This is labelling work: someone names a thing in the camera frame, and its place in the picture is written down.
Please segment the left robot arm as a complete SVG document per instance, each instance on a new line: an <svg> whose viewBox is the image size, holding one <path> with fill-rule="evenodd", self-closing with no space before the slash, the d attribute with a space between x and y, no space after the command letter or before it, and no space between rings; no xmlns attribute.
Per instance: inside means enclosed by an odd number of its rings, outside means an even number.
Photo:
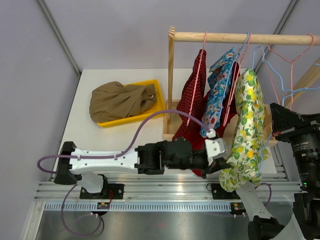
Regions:
<svg viewBox="0 0 320 240"><path fill-rule="evenodd" d="M121 153L89 151L77 148L72 141L63 144L54 183L75 185L83 174L93 172L127 172L143 175L162 175L165 169L200 170L201 177L229 169L222 138L206 139L205 147L194 150L183 137L173 141L147 143Z"/></svg>

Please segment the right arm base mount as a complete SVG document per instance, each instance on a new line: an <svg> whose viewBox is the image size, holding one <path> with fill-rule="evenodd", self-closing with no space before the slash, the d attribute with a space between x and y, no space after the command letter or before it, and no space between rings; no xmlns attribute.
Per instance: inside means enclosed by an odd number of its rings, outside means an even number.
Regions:
<svg viewBox="0 0 320 240"><path fill-rule="evenodd" d="M240 202L240 197L235 191L227 192L219 183L210 182L206 184L206 189L211 192L213 200L236 200L230 203L230 212L228 213L233 218L247 216L244 204Z"/></svg>

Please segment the pink hanger of dotted skirt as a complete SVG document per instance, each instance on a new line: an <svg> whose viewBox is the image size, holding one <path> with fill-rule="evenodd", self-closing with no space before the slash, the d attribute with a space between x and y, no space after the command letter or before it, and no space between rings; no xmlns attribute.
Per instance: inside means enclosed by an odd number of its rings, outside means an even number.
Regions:
<svg viewBox="0 0 320 240"><path fill-rule="evenodd" d="M204 34L202 49L199 51L194 61L192 73L186 82L185 110L193 117L198 117L200 115L206 85L206 41L207 31Z"/></svg>

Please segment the tan khaki skirt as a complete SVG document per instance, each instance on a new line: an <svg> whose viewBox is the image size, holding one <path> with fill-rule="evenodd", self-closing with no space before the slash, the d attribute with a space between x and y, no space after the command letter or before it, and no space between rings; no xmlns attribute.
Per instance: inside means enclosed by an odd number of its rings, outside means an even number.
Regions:
<svg viewBox="0 0 320 240"><path fill-rule="evenodd" d="M122 85L108 82L92 91L89 115L95 123L106 123L135 117L157 103L155 85Z"/></svg>

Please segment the lemon print skirt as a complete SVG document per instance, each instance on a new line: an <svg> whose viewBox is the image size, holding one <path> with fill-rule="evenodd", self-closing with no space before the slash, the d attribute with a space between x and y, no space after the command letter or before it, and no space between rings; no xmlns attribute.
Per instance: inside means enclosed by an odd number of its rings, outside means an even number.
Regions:
<svg viewBox="0 0 320 240"><path fill-rule="evenodd" d="M226 192L233 192L246 182L258 185L262 179L261 162L268 158L263 148L264 95L256 73L248 68L238 78L235 87L235 108L238 120L226 163L230 168L219 173L219 183Z"/></svg>

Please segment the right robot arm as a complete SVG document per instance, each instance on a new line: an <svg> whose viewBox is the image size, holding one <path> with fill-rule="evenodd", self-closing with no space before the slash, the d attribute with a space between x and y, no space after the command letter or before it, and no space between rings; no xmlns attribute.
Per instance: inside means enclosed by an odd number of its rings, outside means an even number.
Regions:
<svg viewBox="0 0 320 240"><path fill-rule="evenodd" d="M301 114L277 103L270 104L272 136L288 143L288 156L281 155L291 180L299 182L293 213L287 225L270 214L251 182L227 185L232 198L241 199L249 218L250 240L318 240L320 238L320 115Z"/></svg>

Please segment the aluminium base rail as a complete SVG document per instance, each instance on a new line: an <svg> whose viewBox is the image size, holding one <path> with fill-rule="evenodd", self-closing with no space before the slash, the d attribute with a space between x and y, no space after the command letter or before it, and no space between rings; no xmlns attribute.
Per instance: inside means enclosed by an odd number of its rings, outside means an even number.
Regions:
<svg viewBox="0 0 320 240"><path fill-rule="evenodd" d="M109 184L122 184L114 190L121 198L81 199L80 186L40 182L34 200L45 210L110 212L230 212L232 199L214 199L209 191L216 178L193 175L135 176L110 174Z"/></svg>

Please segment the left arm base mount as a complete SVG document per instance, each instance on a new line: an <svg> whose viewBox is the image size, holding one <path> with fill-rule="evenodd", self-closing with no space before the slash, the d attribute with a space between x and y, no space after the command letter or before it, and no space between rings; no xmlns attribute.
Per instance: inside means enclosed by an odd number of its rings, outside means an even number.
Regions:
<svg viewBox="0 0 320 240"><path fill-rule="evenodd" d="M99 193L89 193L84 187L81 188L79 198L82 200L100 200L96 207L100 211L91 211L98 216L105 215L109 209L112 200L122 200L125 185L122 183L108 183L108 178L103 174L98 174L103 178L102 190Z"/></svg>

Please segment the blue hanger of lemon skirt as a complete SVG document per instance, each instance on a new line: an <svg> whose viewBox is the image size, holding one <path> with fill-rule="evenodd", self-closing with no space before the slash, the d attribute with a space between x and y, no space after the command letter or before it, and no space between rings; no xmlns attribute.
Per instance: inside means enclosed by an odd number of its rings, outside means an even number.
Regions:
<svg viewBox="0 0 320 240"><path fill-rule="evenodd" d="M254 72L266 104L277 103L301 114L320 111L320 78L310 87L294 89L312 66L320 68L319 46L258 45L252 54Z"/></svg>

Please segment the wooden clothes rack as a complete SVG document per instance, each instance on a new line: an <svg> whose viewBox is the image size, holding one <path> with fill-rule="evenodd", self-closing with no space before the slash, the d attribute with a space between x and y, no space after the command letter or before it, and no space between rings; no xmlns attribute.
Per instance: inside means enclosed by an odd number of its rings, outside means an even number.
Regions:
<svg viewBox="0 0 320 240"><path fill-rule="evenodd" d="M244 33L203 33L203 32L179 32L173 26L168 31L168 97L167 108L176 107L177 100L173 100L173 77L174 77L174 53L175 42L224 43L242 44L246 41ZM294 45L294 46L318 46L320 37L308 35L283 35L283 34L252 34L249 43L261 45ZM320 77L320 68L311 66L302 78L294 85L294 89L310 87ZM171 140L180 124L179 116L172 117L167 113L164 118L163 138Z"/></svg>

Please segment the blue floral skirt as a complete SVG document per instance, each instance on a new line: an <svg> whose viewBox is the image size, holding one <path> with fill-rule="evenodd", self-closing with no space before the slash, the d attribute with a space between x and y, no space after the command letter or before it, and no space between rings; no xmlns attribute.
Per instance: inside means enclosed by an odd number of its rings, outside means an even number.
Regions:
<svg viewBox="0 0 320 240"><path fill-rule="evenodd" d="M235 49L231 48L209 68L209 92L202 123L211 130L216 130L221 125L224 100L231 89L235 56Z"/></svg>

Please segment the red polka dot skirt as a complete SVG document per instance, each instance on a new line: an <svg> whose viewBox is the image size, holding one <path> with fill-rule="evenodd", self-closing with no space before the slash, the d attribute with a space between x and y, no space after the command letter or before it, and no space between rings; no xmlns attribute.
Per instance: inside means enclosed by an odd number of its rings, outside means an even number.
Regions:
<svg viewBox="0 0 320 240"><path fill-rule="evenodd" d="M183 87L181 99L176 107L178 111L185 112L199 121L204 113L203 101L207 80L206 56L207 52L204 49L199 51L194 60L191 75ZM180 118L182 123L172 139L183 137L193 141L199 134L201 126L184 115L180 115Z"/></svg>

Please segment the pink hanger of red skirt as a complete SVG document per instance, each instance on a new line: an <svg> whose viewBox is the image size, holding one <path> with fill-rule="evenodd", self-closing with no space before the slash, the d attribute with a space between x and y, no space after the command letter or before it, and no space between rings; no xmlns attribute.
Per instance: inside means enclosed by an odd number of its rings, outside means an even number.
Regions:
<svg viewBox="0 0 320 240"><path fill-rule="evenodd" d="M232 78L232 85L231 85L230 94L229 94L229 98L228 98L228 102L227 102L227 106L226 106L225 118L223 121L224 127L227 125L227 121L228 121L228 117L229 117L229 113L230 113L230 106L231 106L232 100L235 96L235 89L237 86L237 81L238 81L238 77L240 74L240 69L241 69L241 66L244 62L244 58L245 58L248 46L250 44L251 38L252 38L252 33L249 32L247 34L247 37L246 37L244 43L243 43L243 46L238 50L237 62L238 62L239 67L234 69L235 73L234 73L234 77Z"/></svg>

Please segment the yellow plastic tray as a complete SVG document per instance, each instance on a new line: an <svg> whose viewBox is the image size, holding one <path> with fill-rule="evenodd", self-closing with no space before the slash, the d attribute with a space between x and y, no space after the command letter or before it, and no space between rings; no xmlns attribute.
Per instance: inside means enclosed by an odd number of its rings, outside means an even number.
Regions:
<svg viewBox="0 0 320 240"><path fill-rule="evenodd" d="M137 115L137 116L132 116L132 117L127 117L119 120L113 120L109 122L98 122L97 125L102 127L102 128L109 128L109 127L115 127L119 125L124 125L124 124L129 124L129 123L134 123L138 121L142 121L146 119L148 116L151 114L162 111L166 109L165 102L164 102L164 97L162 94L162 90L159 84L159 81L157 79L151 79L151 80L145 80L145 81L140 81L140 82L135 82L135 83L130 83L130 84L124 84L126 85L139 85L139 86L146 86L154 84L155 90L156 90L156 97L157 97L157 102L156 104L149 110Z"/></svg>

